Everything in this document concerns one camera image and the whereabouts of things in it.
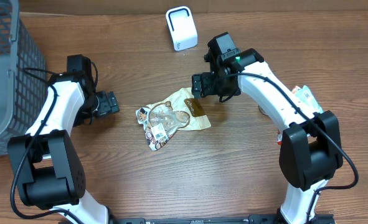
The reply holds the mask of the beige snack bag red label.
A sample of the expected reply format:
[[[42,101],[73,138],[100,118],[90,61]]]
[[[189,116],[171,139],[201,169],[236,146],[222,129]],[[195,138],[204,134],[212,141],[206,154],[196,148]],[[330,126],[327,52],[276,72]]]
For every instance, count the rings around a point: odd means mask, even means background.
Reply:
[[[177,131],[200,131],[211,127],[190,87],[181,88],[163,101],[139,108],[136,118],[152,151],[164,147]]]

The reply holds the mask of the orange small packet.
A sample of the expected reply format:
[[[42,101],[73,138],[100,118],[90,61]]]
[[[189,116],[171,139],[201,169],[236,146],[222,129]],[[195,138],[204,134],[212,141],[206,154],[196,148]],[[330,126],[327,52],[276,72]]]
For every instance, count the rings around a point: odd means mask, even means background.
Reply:
[[[301,90],[301,87],[299,87],[299,86],[295,86],[293,89],[292,89],[292,93],[293,94],[296,94],[298,91],[300,91]]]

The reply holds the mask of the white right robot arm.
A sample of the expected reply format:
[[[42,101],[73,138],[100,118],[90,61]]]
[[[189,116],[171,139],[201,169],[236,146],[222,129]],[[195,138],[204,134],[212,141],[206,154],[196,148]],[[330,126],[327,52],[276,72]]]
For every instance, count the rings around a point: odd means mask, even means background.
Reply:
[[[249,223],[334,223],[333,215],[314,209],[328,180],[342,167],[339,122],[331,111],[320,113],[295,96],[272,73],[255,50],[209,47],[210,71],[192,77],[196,98],[221,100],[245,93],[255,100],[280,131],[279,165],[288,181],[283,204],[274,214],[251,214]]]

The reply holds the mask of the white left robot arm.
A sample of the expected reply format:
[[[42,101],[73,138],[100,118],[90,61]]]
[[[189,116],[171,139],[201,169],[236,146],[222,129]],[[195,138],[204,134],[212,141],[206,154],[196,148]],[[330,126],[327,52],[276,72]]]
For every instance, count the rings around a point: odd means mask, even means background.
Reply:
[[[97,81],[91,71],[52,73],[44,82],[48,95],[35,123],[24,135],[10,138],[10,203],[18,217],[33,220],[58,213],[70,223],[117,223],[111,210],[86,190],[70,138],[80,116],[89,118],[100,106]]]

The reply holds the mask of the teal wet wipes packet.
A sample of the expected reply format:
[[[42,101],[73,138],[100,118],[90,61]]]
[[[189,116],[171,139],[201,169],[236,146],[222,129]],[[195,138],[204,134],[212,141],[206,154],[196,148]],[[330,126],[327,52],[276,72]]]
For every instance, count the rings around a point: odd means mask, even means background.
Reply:
[[[304,85],[301,87],[301,90],[294,95],[297,96],[304,104],[315,109],[318,113],[324,112],[308,86]]]

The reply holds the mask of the red stick sachet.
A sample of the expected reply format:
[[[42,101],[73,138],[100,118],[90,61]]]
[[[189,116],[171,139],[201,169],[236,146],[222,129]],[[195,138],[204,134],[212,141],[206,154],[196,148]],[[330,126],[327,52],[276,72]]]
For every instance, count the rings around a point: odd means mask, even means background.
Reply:
[[[282,141],[282,133],[280,130],[277,132],[277,144],[280,146]]]

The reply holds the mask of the green lid jar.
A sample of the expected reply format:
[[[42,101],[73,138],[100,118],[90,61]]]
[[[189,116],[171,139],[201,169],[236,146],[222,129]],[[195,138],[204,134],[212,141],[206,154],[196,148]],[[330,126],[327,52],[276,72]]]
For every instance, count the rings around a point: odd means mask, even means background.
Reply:
[[[265,112],[265,110],[260,105],[258,105],[258,109],[261,112],[261,114],[263,114],[265,116],[268,116],[267,113]]]

